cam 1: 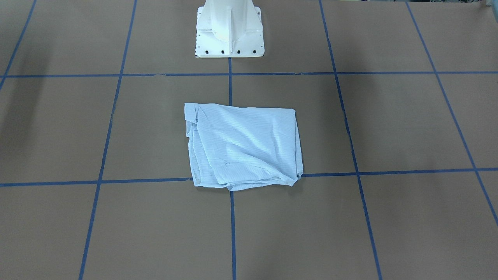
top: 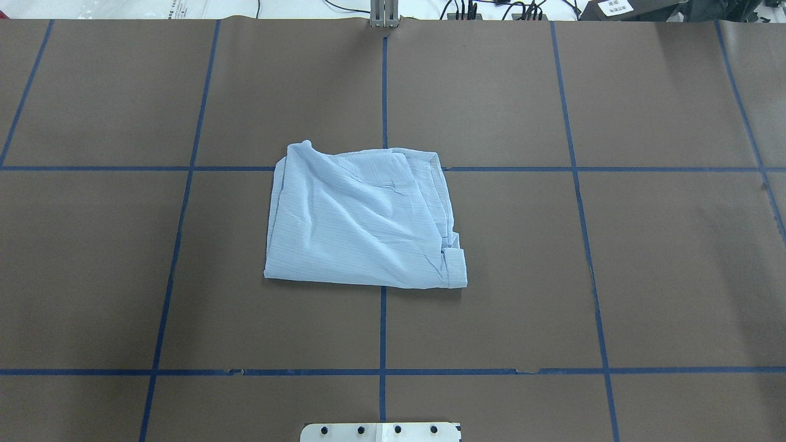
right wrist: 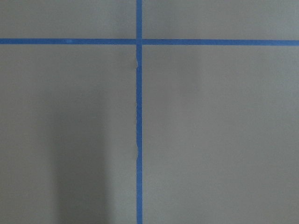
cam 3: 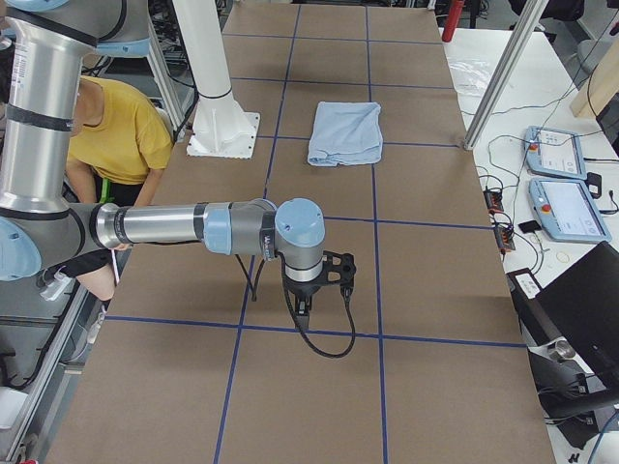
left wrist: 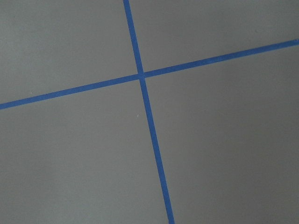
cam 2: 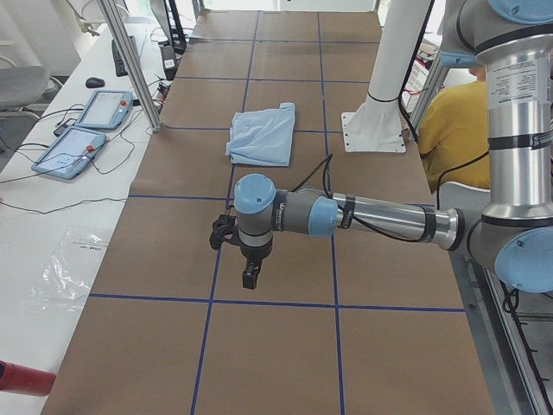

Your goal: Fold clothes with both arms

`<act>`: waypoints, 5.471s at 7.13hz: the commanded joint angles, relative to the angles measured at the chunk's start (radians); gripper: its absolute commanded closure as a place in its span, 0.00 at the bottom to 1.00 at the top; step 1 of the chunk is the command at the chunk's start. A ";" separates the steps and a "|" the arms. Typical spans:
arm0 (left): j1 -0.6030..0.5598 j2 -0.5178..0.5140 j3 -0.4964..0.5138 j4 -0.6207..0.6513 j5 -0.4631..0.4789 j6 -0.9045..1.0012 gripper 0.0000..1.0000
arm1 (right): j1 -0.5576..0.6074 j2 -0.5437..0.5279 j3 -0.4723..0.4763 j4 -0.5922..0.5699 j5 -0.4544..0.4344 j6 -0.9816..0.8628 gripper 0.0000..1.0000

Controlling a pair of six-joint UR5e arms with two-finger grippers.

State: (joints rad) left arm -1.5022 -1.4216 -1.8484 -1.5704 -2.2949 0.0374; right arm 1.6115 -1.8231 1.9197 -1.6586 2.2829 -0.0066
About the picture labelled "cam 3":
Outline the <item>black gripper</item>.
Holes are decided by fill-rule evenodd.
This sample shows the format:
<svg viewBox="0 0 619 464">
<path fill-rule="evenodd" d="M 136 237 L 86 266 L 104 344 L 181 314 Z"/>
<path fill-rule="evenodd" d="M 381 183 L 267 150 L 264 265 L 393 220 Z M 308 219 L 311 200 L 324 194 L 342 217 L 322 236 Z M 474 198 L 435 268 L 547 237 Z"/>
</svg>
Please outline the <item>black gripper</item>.
<svg viewBox="0 0 619 464">
<path fill-rule="evenodd" d="M 297 281 L 289 276 L 283 277 L 284 289 L 291 292 L 295 298 L 294 315 L 300 332 L 306 332 L 310 323 L 310 304 L 313 295 L 317 293 L 321 284 L 318 278 L 310 281 Z"/>
</svg>

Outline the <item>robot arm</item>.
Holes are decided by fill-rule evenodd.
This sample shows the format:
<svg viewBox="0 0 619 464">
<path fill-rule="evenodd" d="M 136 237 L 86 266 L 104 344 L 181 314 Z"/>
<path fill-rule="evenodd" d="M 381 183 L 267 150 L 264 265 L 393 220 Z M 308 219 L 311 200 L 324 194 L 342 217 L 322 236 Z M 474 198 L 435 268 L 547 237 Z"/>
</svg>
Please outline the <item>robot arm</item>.
<svg viewBox="0 0 619 464">
<path fill-rule="evenodd" d="M 307 199 L 156 207 L 172 142 L 157 109 L 125 83 L 86 78 L 86 54 L 144 56 L 143 1 L 12 1 L 16 39 L 1 59 L 7 119 L 1 161 L 1 277 L 65 265 L 99 298 L 114 293 L 106 251 L 203 242 L 282 262 L 297 328 L 326 284 L 324 221 Z"/>
</svg>

